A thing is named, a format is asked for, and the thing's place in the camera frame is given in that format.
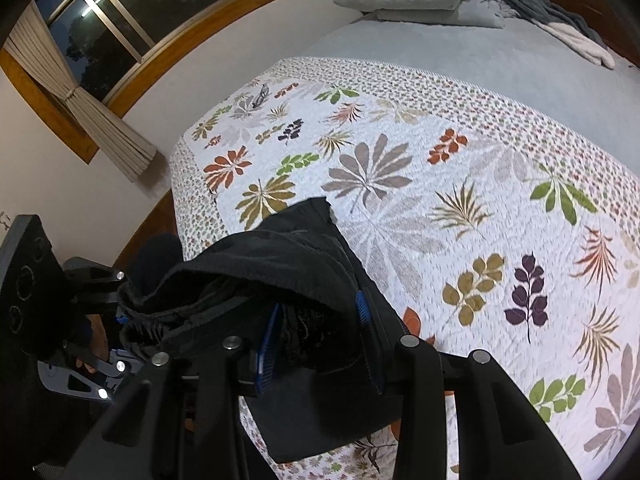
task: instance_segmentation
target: wooden window frame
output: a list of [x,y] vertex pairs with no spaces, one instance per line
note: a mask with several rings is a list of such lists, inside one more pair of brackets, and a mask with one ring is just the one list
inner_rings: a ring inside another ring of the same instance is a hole
[[[122,85],[107,101],[107,107],[122,118],[147,90],[194,48],[231,23],[273,1],[228,0],[169,41]],[[88,164],[97,153],[98,146],[62,104],[39,86],[4,48],[0,49],[0,68],[49,129]]]

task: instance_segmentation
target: silver bolt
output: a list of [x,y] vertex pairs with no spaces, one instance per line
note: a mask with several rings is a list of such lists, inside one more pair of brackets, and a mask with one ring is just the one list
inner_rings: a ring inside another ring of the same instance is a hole
[[242,338],[237,335],[230,335],[223,342],[222,346],[227,350],[235,350],[242,344]]
[[491,360],[491,355],[485,350],[476,350],[471,354],[471,357],[481,365],[487,364]]
[[400,338],[400,344],[406,348],[413,348],[420,344],[420,340],[415,335],[403,335]]
[[169,362],[169,354],[167,352],[158,352],[151,358],[154,366],[164,366]]

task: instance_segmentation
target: window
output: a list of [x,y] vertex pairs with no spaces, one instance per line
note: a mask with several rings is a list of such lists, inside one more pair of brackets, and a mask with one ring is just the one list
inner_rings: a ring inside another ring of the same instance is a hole
[[[36,0],[79,83],[119,117],[174,64],[273,0]],[[98,148],[66,108],[3,48],[0,68],[29,106],[87,164]]]
[[228,0],[36,0],[80,85],[107,102],[181,30]]

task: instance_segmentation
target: person's hand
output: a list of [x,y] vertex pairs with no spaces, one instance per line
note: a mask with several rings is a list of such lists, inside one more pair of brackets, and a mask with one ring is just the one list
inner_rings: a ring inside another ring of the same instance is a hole
[[[107,343],[107,333],[104,331],[104,325],[99,314],[88,314],[86,318],[91,323],[91,330],[93,335],[91,336],[91,342],[89,343],[89,350],[98,359],[103,361],[109,361],[109,345]],[[76,359],[76,367],[80,368],[84,363],[80,359]],[[88,364],[84,364],[84,367],[89,370],[89,373],[95,374],[95,368],[92,368]]]

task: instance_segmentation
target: curtain tieback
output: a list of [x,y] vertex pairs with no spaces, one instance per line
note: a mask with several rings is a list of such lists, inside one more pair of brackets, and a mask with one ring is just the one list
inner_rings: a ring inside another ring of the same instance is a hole
[[76,90],[78,90],[79,88],[80,88],[80,85],[76,85],[71,90],[69,90],[69,92],[66,93],[65,98],[62,99],[62,102],[66,104],[66,102],[73,97],[73,95],[76,93]]

